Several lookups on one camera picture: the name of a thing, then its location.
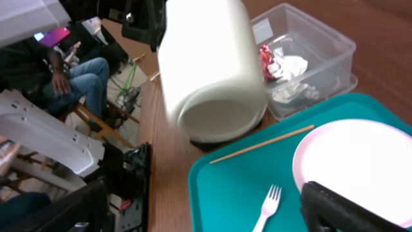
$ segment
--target shirt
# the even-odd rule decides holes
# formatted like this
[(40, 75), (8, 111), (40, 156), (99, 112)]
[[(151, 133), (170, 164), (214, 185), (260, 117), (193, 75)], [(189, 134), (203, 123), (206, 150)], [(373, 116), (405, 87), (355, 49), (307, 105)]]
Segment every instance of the shirt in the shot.
[(52, 73), (48, 61), (54, 52), (33, 37), (0, 48), (0, 80), (6, 88), (37, 91), (50, 82)]

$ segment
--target plastic tray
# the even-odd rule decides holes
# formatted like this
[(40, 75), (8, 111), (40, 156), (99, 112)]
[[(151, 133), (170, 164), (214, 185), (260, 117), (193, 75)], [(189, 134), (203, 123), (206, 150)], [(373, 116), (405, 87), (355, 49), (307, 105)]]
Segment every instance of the plastic tray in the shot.
[(322, 102), (198, 160), (189, 174), (193, 230), (252, 231), (270, 185), (277, 184), (282, 187), (281, 204), (265, 231), (307, 231), (292, 174), (294, 151), (307, 133), (213, 165), (209, 162), (311, 124), (339, 119), (379, 121), (412, 135), (411, 127), (370, 96), (347, 93)]
[[(298, 55), (308, 61), (304, 74), (282, 84), (267, 83), (268, 107), (278, 120), (356, 87), (357, 81), (351, 80), (356, 44), (342, 33), (287, 3), (257, 16), (251, 24), (258, 49), (269, 44), (272, 51)], [(276, 100), (293, 92), (297, 85), (310, 88), (295, 93), (289, 101)]]

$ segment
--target wooden chopstick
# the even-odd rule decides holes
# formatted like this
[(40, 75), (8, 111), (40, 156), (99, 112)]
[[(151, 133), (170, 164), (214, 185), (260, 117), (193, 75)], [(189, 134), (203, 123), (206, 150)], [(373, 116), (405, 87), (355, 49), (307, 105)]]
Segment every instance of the wooden chopstick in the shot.
[(265, 142), (256, 144), (256, 145), (254, 145), (254, 146), (245, 148), (245, 149), (243, 149), (243, 150), (237, 151), (237, 152), (235, 152), (235, 153), (231, 153), (230, 155), (226, 155), (226, 156), (224, 156), (224, 157), (218, 158), (218, 159), (216, 159), (216, 160), (214, 160), (214, 161), (211, 161), (209, 164), (214, 164), (214, 163), (216, 163), (216, 162), (219, 162), (219, 161), (222, 161), (222, 160), (225, 160), (225, 159), (229, 159), (229, 158), (235, 157), (236, 155), (240, 155), (240, 154), (243, 154), (243, 153), (245, 153), (245, 152), (252, 151), (252, 150), (254, 150), (254, 149), (256, 149), (256, 148), (261, 148), (261, 147), (263, 147), (263, 146), (266, 146), (267, 144), (271, 144), (271, 143), (274, 143), (274, 142), (277, 142), (277, 141), (280, 141), (280, 140), (283, 140), (283, 139), (287, 139), (287, 138), (289, 138), (289, 137), (292, 137), (292, 136), (294, 136), (294, 135), (297, 135), (297, 134), (306, 132), (306, 131), (308, 131), (308, 130), (312, 130), (312, 129), (314, 129), (314, 128), (315, 128), (315, 125), (310, 125), (310, 126), (307, 126), (307, 127), (302, 128), (302, 129), (289, 132), (289, 133), (287, 133), (287, 134), (281, 135), (281, 136), (276, 137), (276, 138), (274, 138), (274, 139), (270, 139), (270, 140), (268, 140), (268, 141), (265, 141)]

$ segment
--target knee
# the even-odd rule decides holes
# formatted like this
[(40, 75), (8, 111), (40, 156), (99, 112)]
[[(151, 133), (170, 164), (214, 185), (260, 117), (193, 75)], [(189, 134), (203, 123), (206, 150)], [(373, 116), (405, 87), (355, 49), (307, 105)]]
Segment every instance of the knee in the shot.
[(103, 69), (109, 70), (109, 63), (108, 63), (108, 61), (107, 61), (105, 58), (103, 58), (103, 57), (97, 57), (97, 58), (95, 58), (95, 61), (96, 61), (96, 63), (98, 63), (98, 65), (99, 65), (100, 67), (102, 67)]
[(89, 85), (90, 85), (92, 88), (96, 88), (96, 87), (100, 88), (100, 87), (102, 87), (102, 81), (100, 80), (100, 78), (99, 78), (98, 75), (96, 75), (96, 74), (90, 73), (90, 74), (87, 76), (87, 82), (89, 83)]

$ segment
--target white plastic jug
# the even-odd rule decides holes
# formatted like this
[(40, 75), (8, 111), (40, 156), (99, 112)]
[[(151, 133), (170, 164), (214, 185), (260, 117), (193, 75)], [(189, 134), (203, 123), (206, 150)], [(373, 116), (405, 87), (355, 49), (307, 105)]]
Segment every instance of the white plastic jug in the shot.
[(240, 0), (169, 0), (158, 49), (167, 120), (196, 142), (251, 130), (267, 98), (248, 12)]

